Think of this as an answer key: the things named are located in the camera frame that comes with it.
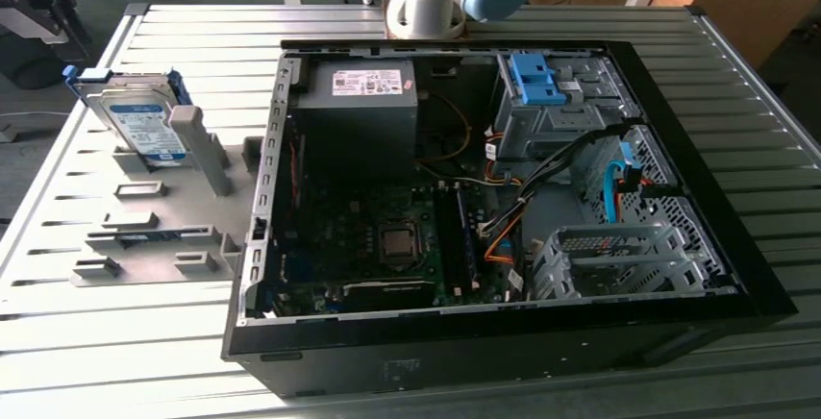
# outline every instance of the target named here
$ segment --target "metal workbench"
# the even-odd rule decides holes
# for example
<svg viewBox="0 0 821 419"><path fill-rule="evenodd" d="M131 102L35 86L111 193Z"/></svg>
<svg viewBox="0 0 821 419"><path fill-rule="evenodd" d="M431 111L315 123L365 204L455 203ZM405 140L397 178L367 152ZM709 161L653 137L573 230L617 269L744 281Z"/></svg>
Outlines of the metal workbench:
<svg viewBox="0 0 821 419"><path fill-rule="evenodd" d="M134 9L100 65L171 63L224 144L263 133L282 39L382 35L379 11L346 6ZM286 405L219 359L228 282L68 283L120 177L98 151L111 137L76 106L0 243L4 418L821 416L821 153L708 21L682 9L527 8L471 33L636 43L801 313L653 370Z"/></svg>

